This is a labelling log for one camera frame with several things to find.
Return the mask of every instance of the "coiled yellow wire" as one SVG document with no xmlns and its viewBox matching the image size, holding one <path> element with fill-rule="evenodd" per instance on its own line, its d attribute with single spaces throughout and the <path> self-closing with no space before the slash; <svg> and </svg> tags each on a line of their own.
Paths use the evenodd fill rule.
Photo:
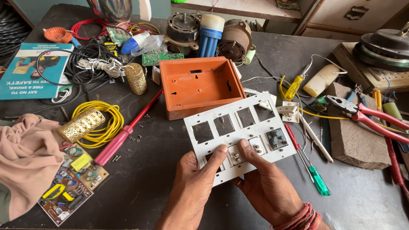
<svg viewBox="0 0 409 230">
<path fill-rule="evenodd" d="M 108 125 L 105 128 L 92 130 L 90 133 L 83 136 L 84 139 L 95 142 L 95 144 L 84 144 L 80 141 L 77 141 L 82 147 L 95 149 L 105 145 L 107 142 L 110 142 L 115 138 L 115 136 L 122 130 L 122 126 L 124 125 L 124 117 L 119 112 L 118 105 L 112 106 L 103 101 L 90 101 L 82 103 L 77 108 L 75 108 L 71 120 L 82 114 L 84 111 L 90 109 L 91 107 L 95 107 L 99 111 L 108 112 L 112 115 L 112 117 L 108 121 Z"/>
</svg>

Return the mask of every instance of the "beige cloth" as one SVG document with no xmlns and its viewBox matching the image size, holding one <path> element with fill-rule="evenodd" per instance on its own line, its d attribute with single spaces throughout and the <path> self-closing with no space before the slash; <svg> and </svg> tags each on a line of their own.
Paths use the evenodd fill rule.
<svg viewBox="0 0 409 230">
<path fill-rule="evenodd" d="M 36 204 L 63 163 L 58 127 L 34 114 L 24 114 L 12 127 L 0 126 L 0 184 L 11 192 L 9 220 Z"/>
</svg>

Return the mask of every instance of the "white switch board plate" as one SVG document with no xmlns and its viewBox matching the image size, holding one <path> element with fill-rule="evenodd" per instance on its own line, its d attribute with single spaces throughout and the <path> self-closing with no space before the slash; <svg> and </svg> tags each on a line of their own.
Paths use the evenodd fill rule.
<svg viewBox="0 0 409 230">
<path fill-rule="evenodd" d="M 228 147 L 231 147 L 233 145 L 236 145 L 242 138 L 250 140 L 252 138 L 257 137 L 261 145 L 260 148 L 266 152 L 265 154 L 262 154 L 261 157 L 266 159 L 268 162 L 275 162 L 297 153 L 294 146 L 291 144 L 291 139 L 284 127 L 283 122 L 280 119 L 280 116 L 275 106 L 271 107 L 273 109 L 272 112 L 275 115 L 273 118 L 269 118 L 265 121 L 259 120 L 256 110 L 254 109 L 254 106 L 255 105 L 258 106 L 258 104 L 260 104 L 260 102 L 263 101 L 269 101 L 270 105 L 275 104 L 272 101 L 269 92 L 265 91 L 263 93 L 248 97 L 246 99 L 242 99 L 240 101 L 236 101 L 224 106 L 220 106 L 184 118 L 187 132 L 189 133 L 190 141 L 193 145 L 193 149 L 195 151 L 196 158 L 198 160 L 200 168 L 203 168 L 204 165 L 207 163 L 205 156 L 213 153 L 214 150 L 217 149 L 221 144 L 225 144 Z M 241 121 L 238 118 L 239 116 L 237 114 L 237 111 L 245 108 L 249 108 L 249 111 L 254 120 L 254 124 L 241 129 L 240 127 L 242 127 L 243 125 L 241 124 Z M 231 124 L 235 131 L 229 134 L 219 136 L 213 120 L 216 118 L 219 119 L 219 117 L 224 115 L 229 115 Z M 209 123 L 213 139 L 198 144 L 193 133 L 193 126 L 204 122 Z M 282 147 L 281 148 L 282 151 L 280 151 L 281 149 L 276 149 L 273 151 L 272 147 L 268 142 L 267 136 L 265 135 L 265 133 L 268 133 L 272 130 L 272 127 L 273 129 L 281 129 L 286 140 L 288 141 L 288 143 L 290 143 L 287 146 Z M 249 162 L 243 161 L 240 164 L 234 165 L 232 163 L 231 157 L 228 156 L 220 166 L 220 169 L 222 171 L 216 173 L 213 186 L 219 185 L 237 176 L 253 171 L 256 168 Z"/>
</svg>

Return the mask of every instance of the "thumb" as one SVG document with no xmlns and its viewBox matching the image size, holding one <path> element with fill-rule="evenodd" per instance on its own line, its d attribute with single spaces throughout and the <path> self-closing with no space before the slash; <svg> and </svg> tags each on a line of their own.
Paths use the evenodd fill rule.
<svg viewBox="0 0 409 230">
<path fill-rule="evenodd" d="M 238 149 L 241 153 L 241 156 L 250 164 L 254 165 L 258 171 L 269 172 L 272 170 L 274 164 L 266 161 L 260 157 L 250 146 L 246 139 L 241 139 L 239 141 Z"/>
<path fill-rule="evenodd" d="M 228 152 L 229 148 L 225 144 L 220 145 L 211 155 L 210 159 L 207 161 L 207 164 L 204 165 L 202 170 L 216 173 L 217 169 L 226 159 Z"/>
</svg>

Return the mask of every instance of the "capacitor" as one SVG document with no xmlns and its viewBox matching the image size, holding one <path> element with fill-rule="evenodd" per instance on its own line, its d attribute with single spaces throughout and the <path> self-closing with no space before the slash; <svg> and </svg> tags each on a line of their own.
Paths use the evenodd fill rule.
<svg viewBox="0 0 409 230">
<path fill-rule="evenodd" d="M 77 185 L 78 184 L 78 181 L 76 181 L 76 180 L 69 180 L 68 182 L 67 182 L 67 185 L 69 185 L 69 186 L 75 186 L 75 185 Z"/>
<path fill-rule="evenodd" d="M 82 149 L 77 148 L 77 147 L 71 147 L 71 148 L 68 150 L 68 153 L 69 153 L 70 155 L 72 155 L 72 156 L 80 156 L 80 155 L 82 155 Z"/>
<path fill-rule="evenodd" d="M 97 172 L 95 172 L 95 171 L 89 171 L 89 172 L 87 173 L 87 175 L 90 176 L 90 177 L 96 177 L 96 176 L 97 176 Z"/>
</svg>

